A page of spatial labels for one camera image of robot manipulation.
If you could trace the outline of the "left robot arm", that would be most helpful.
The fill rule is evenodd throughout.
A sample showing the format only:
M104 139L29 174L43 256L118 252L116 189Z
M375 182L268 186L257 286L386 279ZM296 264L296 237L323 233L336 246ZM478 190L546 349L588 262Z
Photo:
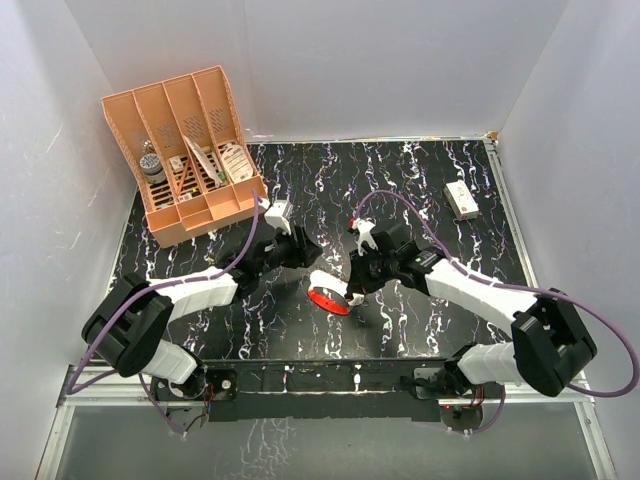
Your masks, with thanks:
M301 226L278 229L270 240L249 238L221 269L213 266L158 283L135 273L123 276L89 317L81 338L121 377L146 374L170 384L185 399L202 396L204 363L164 338L169 323L209 308L232 305L253 293L260 279L279 268L309 268L322 254Z

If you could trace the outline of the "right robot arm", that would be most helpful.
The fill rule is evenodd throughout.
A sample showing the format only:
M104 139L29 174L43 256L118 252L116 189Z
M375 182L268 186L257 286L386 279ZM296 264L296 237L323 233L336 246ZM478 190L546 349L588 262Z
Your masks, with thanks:
M426 378L404 376L412 395L466 397L487 383L525 383L538 393L557 396L597 354L576 308L550 295L512 290L500 281L459 269L437 247L418 246L401 225L388 230L355 219L350 232L349 300L382 289L389 281L453 303L493 324L507 343L469 344Z

